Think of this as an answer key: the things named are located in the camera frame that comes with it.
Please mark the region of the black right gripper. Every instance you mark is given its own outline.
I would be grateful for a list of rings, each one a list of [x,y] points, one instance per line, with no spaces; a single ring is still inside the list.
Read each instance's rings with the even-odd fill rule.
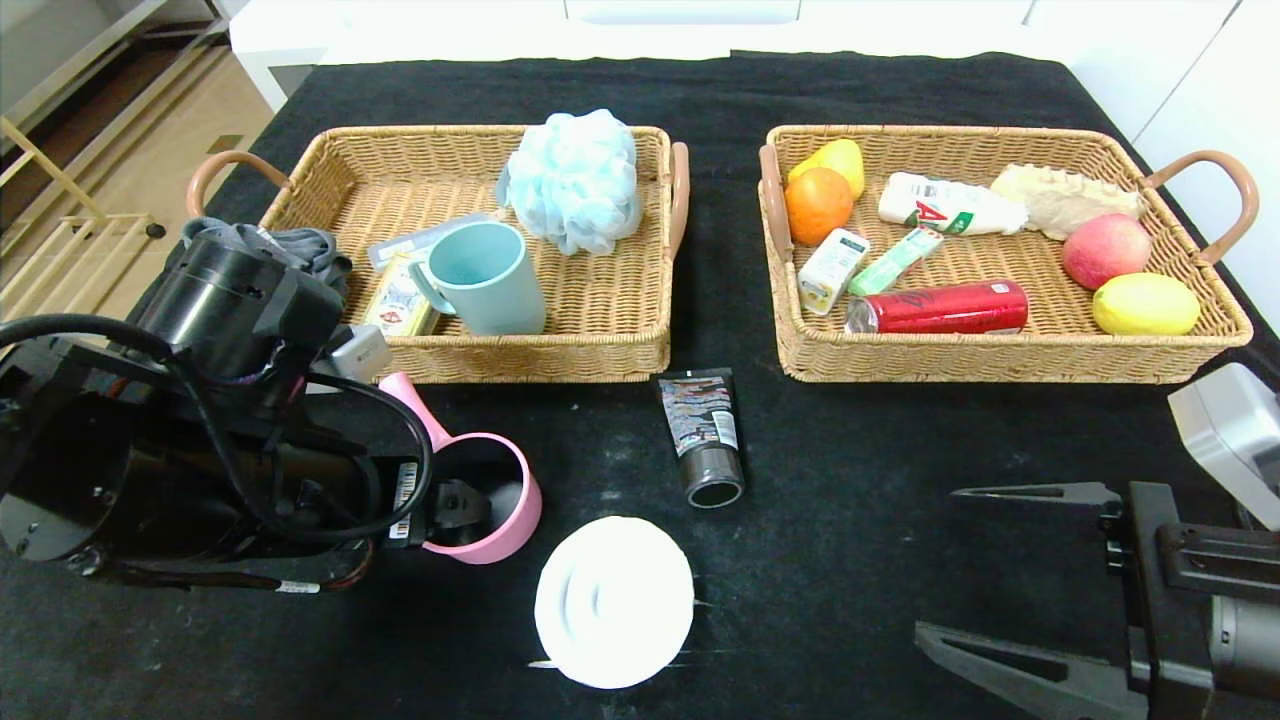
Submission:
[[[1169,486],[1133,482],[987,486],[960,498],[1096,509],[1107,573],[1128,570],[1140,635],[1126,673],[1097,659],[918,621],[914,641],[938,666],[1039,719],[1207,719],[1224,694],[1277,700],[1277,533],[1180,519]]]

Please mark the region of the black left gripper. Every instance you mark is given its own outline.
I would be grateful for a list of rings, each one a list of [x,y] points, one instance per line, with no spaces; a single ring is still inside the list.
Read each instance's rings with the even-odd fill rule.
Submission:
[[[360,456],[356,518],[372,521],[399,511],[421,486],[420,457]],[[435,483],[430,497],[398,523],[352,541],[353,548],[421,548],[428,538],[483,538],[489,532],[490,500],[460,479]]]

